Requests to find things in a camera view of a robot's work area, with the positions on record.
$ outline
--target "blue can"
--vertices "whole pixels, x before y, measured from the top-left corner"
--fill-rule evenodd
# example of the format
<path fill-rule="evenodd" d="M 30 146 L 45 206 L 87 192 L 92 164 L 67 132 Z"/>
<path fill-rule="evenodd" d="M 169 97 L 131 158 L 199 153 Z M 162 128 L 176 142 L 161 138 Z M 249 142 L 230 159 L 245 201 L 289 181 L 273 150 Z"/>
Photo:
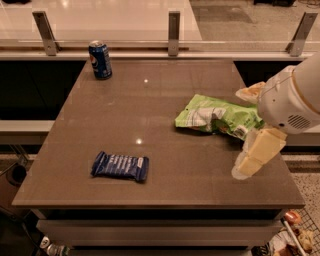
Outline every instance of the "blue can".
<path fill-rule="evenodd" d="M 97 79 L 108 79 L 112 76 L 108 47 L 102 41 L 89 44 L 90 60 Z"/>

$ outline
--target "gray tabletop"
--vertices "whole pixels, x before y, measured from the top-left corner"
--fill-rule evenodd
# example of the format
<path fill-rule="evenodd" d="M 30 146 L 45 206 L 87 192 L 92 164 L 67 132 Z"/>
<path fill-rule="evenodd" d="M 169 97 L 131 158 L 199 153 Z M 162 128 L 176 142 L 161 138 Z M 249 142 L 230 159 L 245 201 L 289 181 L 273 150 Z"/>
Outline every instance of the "gray tabletop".
<path fill-rule="evenodd" d="M 177 129 L 174 119 L 195 93 L 241 103 L 244 86 L 230 61 L 113 60 L 96 80 L 84 66 L 13 205 L 37 208 L 252 209 L 302 207 L 280 155 L 254 177 L 231 169 L 238 139 Z M 145 183 L 92 178 L 101 151 L 147 156 Z"/>

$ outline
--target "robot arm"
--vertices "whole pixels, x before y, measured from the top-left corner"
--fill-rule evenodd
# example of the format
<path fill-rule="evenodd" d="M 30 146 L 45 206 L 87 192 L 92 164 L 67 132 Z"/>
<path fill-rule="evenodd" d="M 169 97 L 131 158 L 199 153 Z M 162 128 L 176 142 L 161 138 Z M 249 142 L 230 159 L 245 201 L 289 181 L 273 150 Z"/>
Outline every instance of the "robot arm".
<path fill-rule="evenodd" d="M 258 96 L 258 114 L 266 122 L 251 130 L 232 175 L 251 177 L 277 155 L 287 134 L 299 134 L 320 124 L 320 53 L 298 66 L 288 66 L 270 78 Z"/>

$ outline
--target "glass panel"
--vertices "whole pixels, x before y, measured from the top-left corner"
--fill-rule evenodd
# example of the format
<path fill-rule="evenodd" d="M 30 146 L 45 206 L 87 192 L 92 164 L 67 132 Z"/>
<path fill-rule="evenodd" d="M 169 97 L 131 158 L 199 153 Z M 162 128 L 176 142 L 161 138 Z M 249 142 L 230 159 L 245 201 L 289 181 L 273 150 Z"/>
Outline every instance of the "glass panel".
<path fill-rule="evenodd" d="M 6 4 L 0 1 L 0 46 L 42 46 L 32 12 L 45 11 L 56 40 L 68 47 L 86 47 L 89 41 L 101 39 L 112 47 L 164 48 L 169 11 L 180 11 L 180 43 L 185 51 L 285 52 L 304 12 L 318 11 L 312 8 L 320 4 L 310 2 L 32 0 L 27 4 Z M 305 51 L 320 50 L 318 20 L 307 38 Z"/>

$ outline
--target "green chip bag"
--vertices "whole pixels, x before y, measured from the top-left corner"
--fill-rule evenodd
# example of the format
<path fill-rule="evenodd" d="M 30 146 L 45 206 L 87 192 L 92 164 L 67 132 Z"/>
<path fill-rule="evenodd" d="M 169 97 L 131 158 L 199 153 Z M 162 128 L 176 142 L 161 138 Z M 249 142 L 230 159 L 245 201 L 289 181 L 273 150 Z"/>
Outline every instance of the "green chip bag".
<path fill-rule="evenodd" d="M 243 107 L 225 100 L 196 94 L 175 119 L 176 127 L 202 132 L 222 132 L 245 140 L 252 128 L 261 128 L 263 120 L 255 105 Z"/>

